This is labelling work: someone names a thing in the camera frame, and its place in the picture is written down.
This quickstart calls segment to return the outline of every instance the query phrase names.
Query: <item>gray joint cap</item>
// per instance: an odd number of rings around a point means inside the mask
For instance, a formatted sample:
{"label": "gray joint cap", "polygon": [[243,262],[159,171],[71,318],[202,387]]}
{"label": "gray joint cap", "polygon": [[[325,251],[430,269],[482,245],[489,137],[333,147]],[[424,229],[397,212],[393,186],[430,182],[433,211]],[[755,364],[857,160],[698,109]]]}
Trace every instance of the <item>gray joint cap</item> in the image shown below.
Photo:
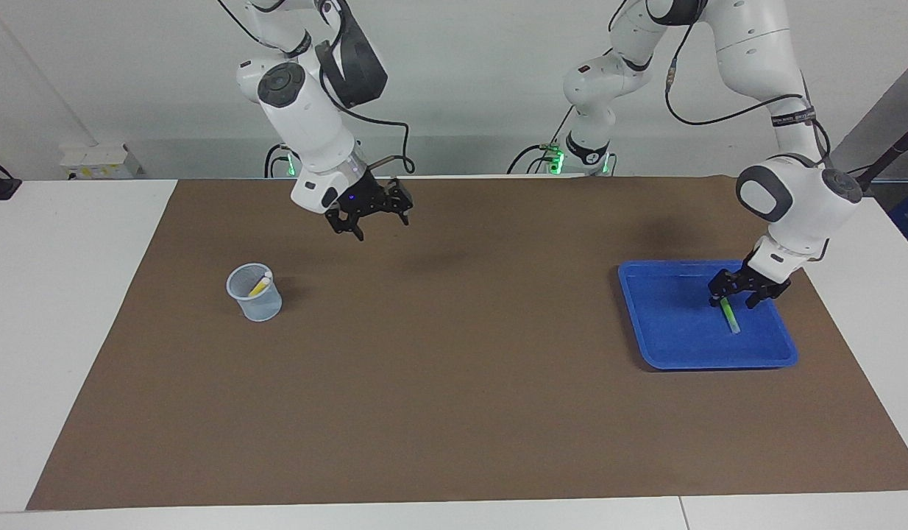
{"label": "gray joint cap", "polygon": [[304,80],[306,73],[300,64],[281,63],[261,78],[258,83],[258,98],[272,107],[287,107],[297,100]]}
{"label": "gray joint cap", "polygon": [[863,199],[863,188],[855,178],[834,169],[823,170],[823,183],[840,197],[857,204]]}

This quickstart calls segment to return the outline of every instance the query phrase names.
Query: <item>brown table mat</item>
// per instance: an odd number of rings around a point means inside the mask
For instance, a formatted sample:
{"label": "brown table mat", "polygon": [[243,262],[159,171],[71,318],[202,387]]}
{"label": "brown table mat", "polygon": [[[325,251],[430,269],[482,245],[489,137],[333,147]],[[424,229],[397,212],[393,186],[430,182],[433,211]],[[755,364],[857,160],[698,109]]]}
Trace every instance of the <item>brown table mat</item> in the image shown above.
{"label": "brown table mat", "polygon": [[[28,509],[908,490],[806,275],[797,366],[640,359],[616,268],[742,258],[727,178],[414,181],[363,244],[291,186],[179,183]],[[224,291],[250,261],[262,325]]]}

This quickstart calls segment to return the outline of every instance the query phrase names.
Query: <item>translucent cup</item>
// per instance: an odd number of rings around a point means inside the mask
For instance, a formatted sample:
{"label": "translucent cup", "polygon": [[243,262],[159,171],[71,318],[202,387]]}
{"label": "translucent cup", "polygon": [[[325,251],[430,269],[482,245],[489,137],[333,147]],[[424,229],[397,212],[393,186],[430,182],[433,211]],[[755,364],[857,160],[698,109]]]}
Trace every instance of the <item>translucent cup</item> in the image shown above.
{"label": "translucent cup", "polygon": [[[231,298],[235,298],[249,321],[269,321],[280,312],[282,300],[274,284],[274,278],[270,275],[271,271],[267,265],[249,263],[235,269],[225,282],[225,291],[228,291]],[[249,296],[262,278],[269,278],[270,285],[255,296]]]}

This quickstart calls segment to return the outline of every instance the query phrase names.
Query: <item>tabletop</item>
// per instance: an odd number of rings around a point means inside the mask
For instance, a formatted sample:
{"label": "tabletop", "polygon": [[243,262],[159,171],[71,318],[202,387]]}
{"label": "tabletop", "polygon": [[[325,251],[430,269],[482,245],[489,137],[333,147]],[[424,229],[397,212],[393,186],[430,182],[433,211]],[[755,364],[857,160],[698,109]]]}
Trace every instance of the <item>tabletop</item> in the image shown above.
{"label": "tabletop", "polygon": [[[908,491],[23,512],[175,184],[27,182],[0,202],[0,528],[908,528]],[[908,446],[908,243],[867,199],[806,270]]]}

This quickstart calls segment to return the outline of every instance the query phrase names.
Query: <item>blue plastic tray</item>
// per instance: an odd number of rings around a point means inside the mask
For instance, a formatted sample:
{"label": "blue plastic tray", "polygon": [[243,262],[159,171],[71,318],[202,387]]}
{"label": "blue plastic tray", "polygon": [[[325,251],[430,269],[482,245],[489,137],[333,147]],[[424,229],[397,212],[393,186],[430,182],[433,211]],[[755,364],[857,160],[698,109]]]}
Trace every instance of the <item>blue plastic tray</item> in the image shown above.
{"label": "blue plastic tray", "polygon": [[709,281],[739,261],[629,261],[618,275],[640,355],[660,370],[783,368],[798,351],[774,302],[747,309],[747,294],[730,299],[741,333],[709,305]]}

